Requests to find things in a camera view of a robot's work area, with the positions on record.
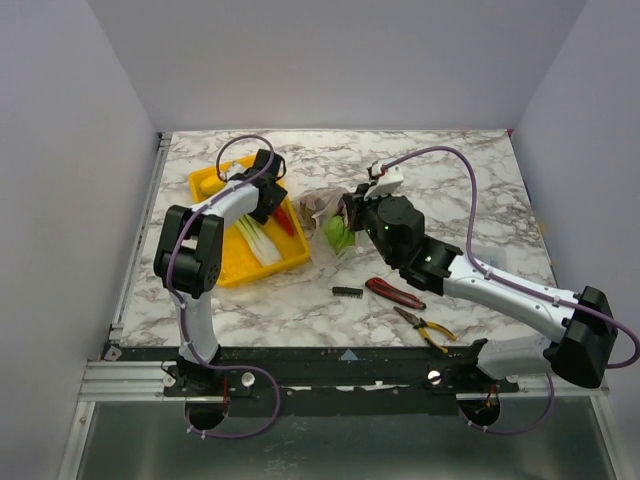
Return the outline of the purple eggplant toy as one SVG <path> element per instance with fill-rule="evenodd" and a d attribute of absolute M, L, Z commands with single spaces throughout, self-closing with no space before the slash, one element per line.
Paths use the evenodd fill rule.
<path fill-rule="evenodd" d="M 327 205 L 327 202 L 316 195 L 306 195 L 299 200 L 299 213 L 301 220 L 304 223 L 314 223 L 314 216 L 322 212 Z"/>

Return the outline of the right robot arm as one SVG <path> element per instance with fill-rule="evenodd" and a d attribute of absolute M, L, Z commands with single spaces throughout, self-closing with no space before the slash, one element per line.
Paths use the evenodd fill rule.
<path fill-rule="evenodd" d="M 346 193 L 348 226 L 365 232 L 384 262 L 412 287 L 470 301 L 532 328 L 531 336 L 481 343 L 460 379 L 480 392 L 511 375 L 553 372 L 583 388 L 601 385 L 617 338 L 606 295 L 526 281 L 469 258 L 424 232 L 425 218 L 404 196 L 368 198 L 366 185 Z"/>

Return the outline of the green cabbage toy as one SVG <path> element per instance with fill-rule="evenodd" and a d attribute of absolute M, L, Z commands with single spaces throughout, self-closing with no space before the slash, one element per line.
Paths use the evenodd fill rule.
<path fill-rule="evenodd" d="M 332 216 L 323 227 L 329 246 L 335 253 L 355 245 L 355 233 L 350 231 L 341 215 Z"/>

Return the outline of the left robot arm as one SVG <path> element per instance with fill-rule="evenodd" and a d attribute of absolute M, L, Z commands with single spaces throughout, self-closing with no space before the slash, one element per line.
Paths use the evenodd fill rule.
<path fill-rule="evenodd" d="M 247 215 L 263 225 L 287 191 L 278 184 L 285 160 L 260 149 L 247 168 L 232 164 L 222 189 L 190 207 L 174 205 L 165 215 L 154 258 L 154 273 L 169 292 L 178 317 L 179 355 L 193 363 L 187 382 L 201 395 L 214 393 L 222 380 L 212 364 L 219 350 L 211 312 L 211 291 L 222 270 L 225 231 Z"/>

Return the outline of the clear zip top bag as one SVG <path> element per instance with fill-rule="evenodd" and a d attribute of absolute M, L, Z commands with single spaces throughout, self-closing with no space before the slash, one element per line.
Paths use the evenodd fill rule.
<path fill-rule="evenodd" d="M 364 252 L 362 235 L 348 228 L 346 193 L 343 187 L 322 187 L 306 190 L 295 200 L 311 261 L 320 269 L 337 267 Z"/>

